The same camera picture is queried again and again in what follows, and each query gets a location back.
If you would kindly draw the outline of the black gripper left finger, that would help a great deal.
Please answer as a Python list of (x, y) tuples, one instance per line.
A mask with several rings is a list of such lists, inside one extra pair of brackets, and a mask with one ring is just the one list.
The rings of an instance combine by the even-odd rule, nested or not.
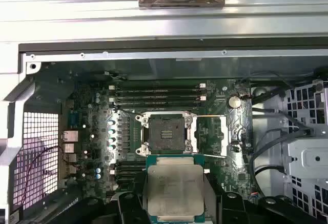
[(89, 197), (78, 202), (77, 223), (151, 223), (141, 204), (147, 173), (142, 171), (134, 179), (131, 191), (119, 192), (105, 203)]

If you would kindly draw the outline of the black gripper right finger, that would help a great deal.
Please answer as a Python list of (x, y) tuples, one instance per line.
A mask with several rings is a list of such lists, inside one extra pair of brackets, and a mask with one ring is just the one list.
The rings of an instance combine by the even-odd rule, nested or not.
[(251, 203), (236, 192), (226, 192), (212, 173), (204, 175), (204, 200), (213, 223), (319, 223), (282, 196)]

